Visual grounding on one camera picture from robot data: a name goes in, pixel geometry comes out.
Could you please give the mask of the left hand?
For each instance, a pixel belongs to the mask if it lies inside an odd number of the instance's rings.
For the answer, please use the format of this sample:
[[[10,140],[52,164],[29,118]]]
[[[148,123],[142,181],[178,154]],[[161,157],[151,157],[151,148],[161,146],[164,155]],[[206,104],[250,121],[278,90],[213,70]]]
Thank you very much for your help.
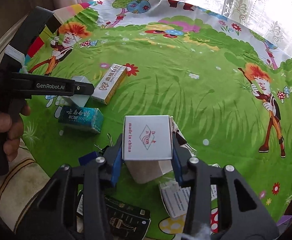
[[[18,155],[21,136],[24,134],[24,123],[19,115],[16,121],[12,121],[7,113],[0,112],[0,133],[7,133],[3,150],[9,162]]]

